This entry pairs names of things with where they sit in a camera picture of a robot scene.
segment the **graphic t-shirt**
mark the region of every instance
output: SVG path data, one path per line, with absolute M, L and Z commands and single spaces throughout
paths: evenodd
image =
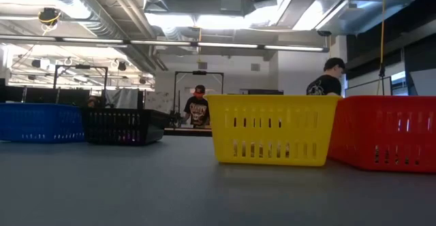
M 329 93 L 341 95 L 341 82 L 329 75 L 320 76 L 310 83 L 306 90 L 307 95 L 327 95 Z
M 186 102 L 185 112 L 191 114 L 192 125 L 205 125 L 209 117 L 209 104 L 205 99 L 190 97 Z

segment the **red plastic basket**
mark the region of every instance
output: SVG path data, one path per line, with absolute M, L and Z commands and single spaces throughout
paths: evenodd
M 436 172 L 435 113 L 436 97 L 340 100 L 328 157 L 366 170 Z

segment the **baseball cap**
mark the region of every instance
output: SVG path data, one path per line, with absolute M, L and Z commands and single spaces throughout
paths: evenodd
M 326 71 L 327 69 L 332 69 L 336 65 L 338 65 L 340 68 L 342 68 L 344 73 L 347 71 L 347 68 L 345 67 L 344 61 L 340 58 L 328 59 L 326 61 L 326 64 L 324 65 L 324 71 Z
M 196 93 L 205 94 L 206 93 L 206 88 L 203 85 L 197 85 L 196 86 Z

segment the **person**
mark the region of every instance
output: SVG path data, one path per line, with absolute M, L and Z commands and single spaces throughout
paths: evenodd
M 345 63 L 340 58 L 326 61 L 324 74 L 310 83 L 306 95 L 334 95 L 341 96 L 341 81 L 339 78 L 345 73 Z
M 89 96 L 87 101 L 88 108 L 97 108 L 100 105 L 99 97 L 97 96 Z
M 193 97 L 190 97 L 186 102 L 184 109 L 186 114 L 183 122 L 191 118 L 191 125 L 194 128 L 204 128 L 209 123 L 209 104 L 203 98 L 205 93 L 206 88 L 203 85 L 197 85 Z

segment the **yellow plastic basket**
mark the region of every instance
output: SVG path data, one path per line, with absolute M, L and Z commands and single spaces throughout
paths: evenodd
M 209 95 L 220 162 L 322 166 L 340 97 Z

